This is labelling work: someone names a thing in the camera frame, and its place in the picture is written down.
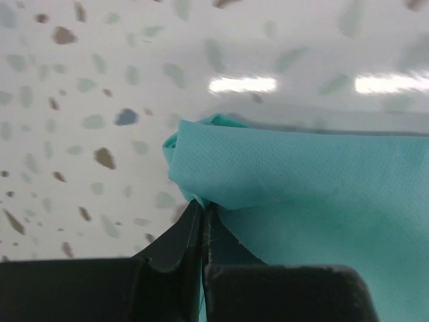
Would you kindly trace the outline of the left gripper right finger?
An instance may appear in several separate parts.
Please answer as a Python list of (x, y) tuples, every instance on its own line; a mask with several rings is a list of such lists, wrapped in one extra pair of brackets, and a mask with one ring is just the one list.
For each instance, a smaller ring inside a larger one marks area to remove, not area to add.
[(378, 321), (353, 269), (269, 265), (222, 223), (216, 205), (203, 222), (201, 321)]

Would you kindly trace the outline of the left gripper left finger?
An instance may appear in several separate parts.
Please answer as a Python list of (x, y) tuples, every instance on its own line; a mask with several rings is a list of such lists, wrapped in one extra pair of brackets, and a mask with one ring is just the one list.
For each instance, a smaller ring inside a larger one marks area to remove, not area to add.
[(2, 321), (197, 321), (202, 207), (129, 258), (1, 264)]

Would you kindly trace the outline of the teal mesh t-shirt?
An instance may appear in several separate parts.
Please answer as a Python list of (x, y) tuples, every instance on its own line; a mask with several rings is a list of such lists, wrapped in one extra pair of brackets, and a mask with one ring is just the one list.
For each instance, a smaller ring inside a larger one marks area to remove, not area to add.
[(184, 197), (269, 264), (342, 264), (382, 321), (428, 320), (428, 138), (181, 121), (163, 145)]

